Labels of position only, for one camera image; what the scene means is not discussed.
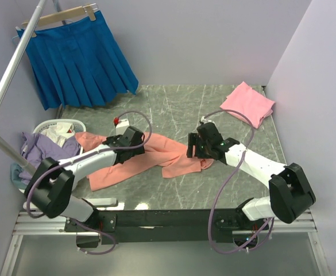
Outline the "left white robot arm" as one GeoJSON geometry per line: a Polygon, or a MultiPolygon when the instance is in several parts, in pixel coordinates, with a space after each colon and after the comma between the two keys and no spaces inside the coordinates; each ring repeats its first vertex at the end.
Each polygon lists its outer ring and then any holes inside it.
{"type": "Polygon", "coordinates": [[[140,130],[129,126],[123,135],[108,137],[96,148],[74,158],[44,159],[25,189],[26,207],[33,204],[50,219],[64,216],[78,220],[85,231],[94,230],[99,223],[97,210],[88,201],[72,195],[74,184],[102,168],[143,154],[144,137],[140,130]]]}

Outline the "salmon orange t shirt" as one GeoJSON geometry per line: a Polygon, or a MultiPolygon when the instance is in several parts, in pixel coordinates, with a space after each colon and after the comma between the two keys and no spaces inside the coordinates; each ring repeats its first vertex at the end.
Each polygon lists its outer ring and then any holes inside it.
{"type": "Polygon", "coordinates": [[[86,178],[92,191],[107,188],[134,177],[154,166],[161,166],[163,178],[197,173],[209,168],[212,159],[188,158],[187,146],[160,134],[153,133],[144,145],[145,153],[123,164],[102,168],[86,178]]]}

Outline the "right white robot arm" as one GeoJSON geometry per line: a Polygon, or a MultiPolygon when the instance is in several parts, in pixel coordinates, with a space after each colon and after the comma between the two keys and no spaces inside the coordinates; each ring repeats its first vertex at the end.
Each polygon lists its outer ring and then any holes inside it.
{"type": "Polygon", "coordinates": [[[187,157],[214,159],[238,166],[269,190],[269,196],[249,199],[237,208],[236,223],[242,229],[251,228],[256,220],[270,217],[290,224],[316,203],[316,196],[300,165],[272,161],[234,138],[224,139],[213,122],[202,123],[196,133],[188,134],[187,157]]]}

